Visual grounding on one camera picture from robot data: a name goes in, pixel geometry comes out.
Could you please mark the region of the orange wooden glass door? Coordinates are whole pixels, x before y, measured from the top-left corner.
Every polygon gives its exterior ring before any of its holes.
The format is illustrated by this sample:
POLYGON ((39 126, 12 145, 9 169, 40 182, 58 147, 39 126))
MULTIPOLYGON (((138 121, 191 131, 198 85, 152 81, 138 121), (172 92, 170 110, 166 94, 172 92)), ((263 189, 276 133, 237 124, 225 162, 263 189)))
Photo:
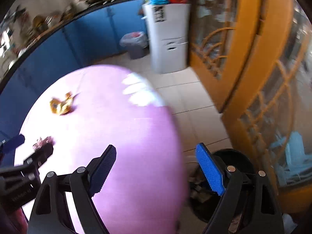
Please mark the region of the orange wooden glass door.
POLYGON ((283 212, 311 205, 311 180, 280 187, 276 131, 311 154, 311 22, 296 0, 192 0, 190 65, 233 148, 268 175, 283 212))

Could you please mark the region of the white refrigerator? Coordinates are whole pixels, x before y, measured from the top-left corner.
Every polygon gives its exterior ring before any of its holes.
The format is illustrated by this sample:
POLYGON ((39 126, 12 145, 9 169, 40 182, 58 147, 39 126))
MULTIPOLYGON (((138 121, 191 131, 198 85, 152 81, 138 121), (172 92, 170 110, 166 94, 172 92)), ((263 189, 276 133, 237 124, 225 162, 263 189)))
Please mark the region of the white refrigerator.
POLYGON ((190 4, 143 4, 151 66, 158 74, 186 69, 190 4))

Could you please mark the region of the brown candy wrapper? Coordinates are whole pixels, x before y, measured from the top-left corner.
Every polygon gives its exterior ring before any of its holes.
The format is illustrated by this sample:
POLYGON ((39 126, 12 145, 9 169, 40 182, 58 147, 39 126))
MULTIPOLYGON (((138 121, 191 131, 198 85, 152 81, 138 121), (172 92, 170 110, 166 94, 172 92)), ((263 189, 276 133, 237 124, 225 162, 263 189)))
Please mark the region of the brown candy wrapper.
POLYGON ((43 146, 45 146, 46 144, 51 144, 54 145, 54 140, 51 136, 48 136, 46 138, 39 138, 36 140, 36 143, 33 144, 33 149, 34 151, 39 150, 40 148, 42 148, 43 146))

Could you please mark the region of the black trash bucket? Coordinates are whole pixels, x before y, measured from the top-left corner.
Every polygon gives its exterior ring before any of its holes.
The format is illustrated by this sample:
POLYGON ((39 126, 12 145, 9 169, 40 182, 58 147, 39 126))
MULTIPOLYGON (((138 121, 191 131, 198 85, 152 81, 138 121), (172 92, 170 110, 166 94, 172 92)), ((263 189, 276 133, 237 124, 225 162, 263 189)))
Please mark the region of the black trash bucket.
POLYGON ((208 223, 215 212, 220 199, 226 191, 229 176, 217 167, 234 166, 237 170, 254 174, 250 160, 241 152, 231 148, 208 153, 206 148, 196 148, 195 158, 198 166, 188 178, 190 187, 189 205, 195 216, 208 223))

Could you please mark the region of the blue kitchen cabinets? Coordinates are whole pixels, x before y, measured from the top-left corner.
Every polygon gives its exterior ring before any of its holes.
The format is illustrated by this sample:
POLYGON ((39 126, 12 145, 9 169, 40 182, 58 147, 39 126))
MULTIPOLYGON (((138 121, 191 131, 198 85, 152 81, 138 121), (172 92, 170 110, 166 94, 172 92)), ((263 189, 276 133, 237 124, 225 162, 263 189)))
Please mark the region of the blue kitchen cabinets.
POLYGON ((1 79, 1 140, 19 134, 39 96, 62 76, 125 52, 120 39, 146 32, 143 0, 113 0, 80 12, 28 48, 1 79))

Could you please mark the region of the gold snack wrapper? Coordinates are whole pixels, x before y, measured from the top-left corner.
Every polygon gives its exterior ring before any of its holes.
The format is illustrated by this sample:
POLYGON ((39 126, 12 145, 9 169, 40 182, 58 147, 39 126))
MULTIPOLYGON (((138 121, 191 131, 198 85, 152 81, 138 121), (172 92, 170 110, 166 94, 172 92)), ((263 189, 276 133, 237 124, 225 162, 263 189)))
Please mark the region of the gold snack wrapper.
POLYGON ((66 115, 74 111, 74 99, 77 95, 72 94, 72 92, 67 92, 65 94, 65 99, 60 100, 58 98, 52 98, 50 100, 51 112, 56 115, 66 115))

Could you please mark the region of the light blue plastic chair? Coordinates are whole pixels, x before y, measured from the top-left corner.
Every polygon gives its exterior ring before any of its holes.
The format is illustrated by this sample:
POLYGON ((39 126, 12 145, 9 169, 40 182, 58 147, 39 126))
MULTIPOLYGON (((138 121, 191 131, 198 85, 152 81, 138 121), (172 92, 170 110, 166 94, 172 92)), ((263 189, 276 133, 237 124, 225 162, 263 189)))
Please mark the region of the light blue plastic chair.
POLYGON ((275 141, 269 146, 271 156, 275 157, 277 150, 283 146, 282 158, 273 166, 278 185, 283 188, 311 180, 311 154, 305 153, 300 133, 293 131, 287 138, 276 131, 275 141))

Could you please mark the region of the grey bin with bag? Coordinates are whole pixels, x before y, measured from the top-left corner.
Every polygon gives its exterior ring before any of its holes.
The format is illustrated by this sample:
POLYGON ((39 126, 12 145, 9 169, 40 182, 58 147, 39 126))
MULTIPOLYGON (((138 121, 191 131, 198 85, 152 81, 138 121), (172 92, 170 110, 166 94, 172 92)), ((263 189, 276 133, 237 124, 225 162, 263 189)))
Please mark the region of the grey bin with bag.
POLYGON ((127 50, 131 60, 140 59, 145 56, 148 38, 142 31, 127 33, 120 39, 120 46, 127 50))

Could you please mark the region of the purple tablecloth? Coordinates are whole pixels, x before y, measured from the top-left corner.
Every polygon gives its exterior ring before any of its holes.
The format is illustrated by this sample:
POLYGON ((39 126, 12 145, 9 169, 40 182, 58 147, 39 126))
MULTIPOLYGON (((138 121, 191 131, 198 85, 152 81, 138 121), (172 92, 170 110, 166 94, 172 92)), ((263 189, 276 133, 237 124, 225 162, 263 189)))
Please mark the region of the purple tablecloth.
POLYGON ((110 233, 175 233, 187 193, 186 170, 170 109, 140 75, 98 65, 69 73, 36 100, 20 130, 15 152, 21 164, 36 140, 51 136, 54 151, 39 169, 71 173, 109 145, 116 161, 93 202, 110 233), (74 111, 51 112, 50 100, 72 92, 74 111))

